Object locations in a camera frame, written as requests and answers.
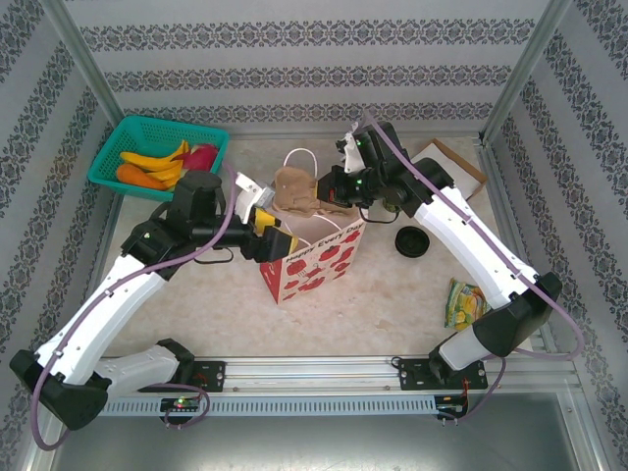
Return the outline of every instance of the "marble surface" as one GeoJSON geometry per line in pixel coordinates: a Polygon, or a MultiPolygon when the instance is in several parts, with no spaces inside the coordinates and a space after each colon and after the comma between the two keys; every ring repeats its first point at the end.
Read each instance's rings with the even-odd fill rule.
{"type": "MultiPolygon", "coordinates": [[[[478,165],[471,137],[442,141],[478,165]]],[[[403,142],[411,156],[424,144],[419,139],[403,142]]],[[[235,140],[229,144],[226,161],[269,183],[295,147],[307,147],[317,155],[321,174],[339,162],[334,142],[327,139],[235,140]]],[[[296,153],[292,158],[292,165],[312,169],[308,154],[296,153]]],[[[221,177],[225,180],[226,172],[221,177]]],[[[486,190],[470,204],[497,234],[486,190]]],[[[133,226],[147,219],[156,205],[125,198],[105,273],[133,226]]],[[[371,210],[374,219],[389,216],[381,207],[371,210]]],[[[453,333],[443,327],[449,279],[472,280],[433,236],[420,259],[398,254],[394,236],[407,225],[417,223],[400,215],[391,225],[368,225],[344,277],[282,306],[275,304],[258,265],[243,260],[237,251],[234,262],[226,265],[188,263],[135,313],[106,354],[136,353],[165,338],[181,342],[197,356],[426,354],[453,333]]],[[[203,259],[223,256],[212,251],[203,259]]]]}

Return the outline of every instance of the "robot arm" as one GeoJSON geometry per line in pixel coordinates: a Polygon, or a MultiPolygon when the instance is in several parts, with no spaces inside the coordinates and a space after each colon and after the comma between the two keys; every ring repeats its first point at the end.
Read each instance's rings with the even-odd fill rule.
{"type": "MultiPolygon", "coordinates": [[[[292,236],[280,231],[278,222],[266,213],[264,217],[258,215],[257,207],[269,199],[269,188],[262,188],[242,175],[238,180],[237,184],[243,189],[238,197],[238,209],[214,247],[239,247],[244,258],[257,262],[287,256],[295,246],[292,236]]],[[[188,172],[178,183],[172,203],[160,206],[148,221],[133,229],[123,244],[122,255],[70,322],[36,353],[20,350],[13,357],[11,369],[32,392],[44,366],[53,355],[58,356],[40,400],[70,430],[84,427],[93,420],[108,397],[158,383],[190,382],[194,356],[170,339],[161,340],[135,355],[101,360],[107,346],[133,313],[167,283],[179,266],[140,275],[115,292],[108,289],[131,273],[187,255],[206,244],[223,224],[224,217],[216,214],[217,206],[222,206],[223,202],[221,180],[217,176],[188,172]],[[59,354],[61,339],[102,293],[107,297],[96,304],[59,354]]]]}
{"type": "MultiPolygon", "coordinates": [[[[392,144],[400,149],[396,133],[389,123],[381,128],[392,144]]],[[[515,277],[490,248],[486,240],[461,219],[436,194],[418,182],[397,159],[381,136],[367,126],[353,130],[351,137],[337,143],[349,167],[360,169],[348,173],[334,166],[319,180],[318,197],[323,201],[348,207],[368,208],[376,199],[386,199],[410,218],[425,226],[453,253],[482,289],[492,310],[471,328],[454,334],[430,353],[430,369],[442,382],[474,361],[489,355],[504,357],[541,327],[550,308],[515,277]],[[356,165],[356,149],[363,165],[356,165]]],[[[407,152],[401,154],[409,162],[407,152]]],[[[414,164],[443,195],[471,217],[490,241],[518,270],[519,276],[536,280],[535,285],[556,300],[562,285],[555,274],[539,276],[530,266],[512,254],[482,223],[467,205],[452,178],[434,160],[425,158],[414,164]]]]}

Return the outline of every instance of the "snack bag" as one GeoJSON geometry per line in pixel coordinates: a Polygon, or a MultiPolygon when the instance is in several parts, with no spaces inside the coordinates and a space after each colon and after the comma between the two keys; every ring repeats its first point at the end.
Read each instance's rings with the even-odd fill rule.
{"type": "Polygon", "coordinates": [[[466,329],[491,309],[478,287],[452,278],[449,281],[449,298],[445,307],[445,327],[457,331],[466,329]]]}

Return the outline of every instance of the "patterned wallpaper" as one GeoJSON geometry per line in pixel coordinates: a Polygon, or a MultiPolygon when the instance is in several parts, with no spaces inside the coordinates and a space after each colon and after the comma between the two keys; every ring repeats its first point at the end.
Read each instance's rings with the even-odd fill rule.
{"type": "Polygon", "coordinates": [[[575,1],[493,142],[528,257],[561,277],[584,332],[576,366],[611,469],[628,468],[626,30],[621,2],[575,1]]]}
{"type": "Polygon", "coordinates": [[[400,131],[478,131],[547,1],[67,6],[129,114],[317,132],[368,107],[400,131]]]}
{"type": "Polygon", "coordinates": [[[112,194],[86,180],[111,131],[40,5],[0,6],[0,470],[15,463],[29,397],[9,370],[87,294],[112,194]]]}

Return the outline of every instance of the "white rope handle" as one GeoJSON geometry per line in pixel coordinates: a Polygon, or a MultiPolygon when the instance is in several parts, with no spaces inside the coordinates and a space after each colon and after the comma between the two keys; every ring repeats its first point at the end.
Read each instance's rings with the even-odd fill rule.
{"type": "Polygon", "coordinates": [[[327,221],[332,226],[334,226],[336,229],[338,229],[339,231],[342,231],[342,228],[338,224],[336,224],[334,221],[332,221],[331,219],[327,219],[325,216],[321,216],[320,214],[313,214],[312,216],[314,216],[315,218],[322,219],[323,221],[327,221]]]}
{"type": "Polygon", "coordinates": [[[304,147],[297,147],[293,150],[291,150],[288,155],[286,156],[286,159],[284,159],[284,167],[286,166],[286,164],[288,163],[288,160],[290,158],[290,156],[294,153],[297,152],[299,150],[302,150],[304,152],[307,152],[308,154],[310,154],[312,156],[312,160],[314,161],[314,178],[318,179],[318,160],[316,160],[316,156],[314,155],[314,152],[312,152],[310,149],[306,149],[304,147]]]}
{"type": "Polygon", "coordinates": [[[286,229],[288,229],[288,232],[289,232],[289,233],[291,233],[293,236],[295,236],[295,237],[296,237],[296,238],[298,238],[299,240],[301,240],[301,241],[303,241],[303,242],[307,243],[308,245],[311,245],[311,243],[310,243],[310,242],[308,242],[308,241],[307,241],[307,240],[305,240],[304,238],[299,237],[298,235],[296,235],[296,234],[292,231],[292,229],[290,228],[290,226],[288,225],[288,223],[287,223],[287,222],[282,221],[282,225],[283,225],[286,229]]]}

